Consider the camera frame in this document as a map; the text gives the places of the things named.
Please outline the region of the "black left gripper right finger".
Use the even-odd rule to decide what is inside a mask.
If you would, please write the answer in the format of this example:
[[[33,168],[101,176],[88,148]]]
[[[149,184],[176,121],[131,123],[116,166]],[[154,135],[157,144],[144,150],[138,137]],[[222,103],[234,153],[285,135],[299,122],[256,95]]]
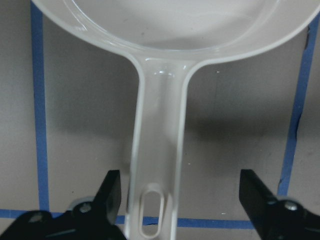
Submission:
[[[240,171],[239,201],[262,240],[318,240],[320,216],[275,196],[251,169]]]

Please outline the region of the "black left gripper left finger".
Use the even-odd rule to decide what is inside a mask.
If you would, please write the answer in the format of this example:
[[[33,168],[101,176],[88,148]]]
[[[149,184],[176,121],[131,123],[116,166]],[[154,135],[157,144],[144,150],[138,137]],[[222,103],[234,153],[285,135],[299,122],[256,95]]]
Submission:
[[[2,240],[123,240],[116,219],[121,205],[119,170],[107,172],[92,201],[77,204],[58,217],[33,210],[19,216],[1,235]]]

